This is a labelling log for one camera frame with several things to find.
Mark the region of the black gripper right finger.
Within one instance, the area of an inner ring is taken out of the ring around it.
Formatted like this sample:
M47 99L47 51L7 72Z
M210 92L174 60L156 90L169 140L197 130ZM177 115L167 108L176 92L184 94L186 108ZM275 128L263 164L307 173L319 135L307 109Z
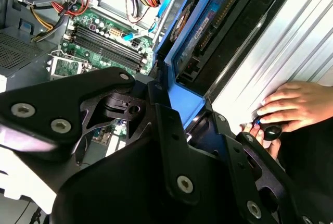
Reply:
M200 200L195 223L324 223L324 215L248 133L204 105L187 127Z

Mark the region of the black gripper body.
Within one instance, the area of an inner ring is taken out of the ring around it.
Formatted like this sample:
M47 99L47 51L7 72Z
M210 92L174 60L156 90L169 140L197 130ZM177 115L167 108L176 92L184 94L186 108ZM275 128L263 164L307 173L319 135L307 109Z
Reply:
M169 130L164 149L142 138L75 174L51 223L243 223L215 123L203 119L190 133L185 145Z

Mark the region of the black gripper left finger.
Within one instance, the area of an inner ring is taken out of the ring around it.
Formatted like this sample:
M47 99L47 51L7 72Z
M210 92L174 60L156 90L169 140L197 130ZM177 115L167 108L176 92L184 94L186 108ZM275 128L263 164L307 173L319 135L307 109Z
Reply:
M189 147L180 115L167 90L157 81L137 82L125 70L111 67L1 94L1 145L40 159L70 158L82 137L115 119L129 122L128 158L119 169L101 161L76 175L63 190L92 202L111 195L111 183L152 182L156 196L195 205L198 192L189 163Z

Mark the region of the person's left hand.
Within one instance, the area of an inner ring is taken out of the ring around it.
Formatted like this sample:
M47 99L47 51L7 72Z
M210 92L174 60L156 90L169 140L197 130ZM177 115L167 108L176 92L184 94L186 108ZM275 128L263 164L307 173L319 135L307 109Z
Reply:
M276 160L278 152L281 146L281 141L275 139L273 141L267 141L264 139L264 131L259 125L253 125L251 123L241 124L240 128L243 132L248 132L256 138L256 140L266 149L270 156Z

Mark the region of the person's right hand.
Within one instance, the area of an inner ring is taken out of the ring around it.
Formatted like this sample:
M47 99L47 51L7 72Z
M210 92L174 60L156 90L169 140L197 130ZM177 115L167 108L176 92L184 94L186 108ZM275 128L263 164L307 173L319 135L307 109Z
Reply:
M257 110L261 123L283 122L284 132L332 117L332 87L312 82L290 82L262 101Z

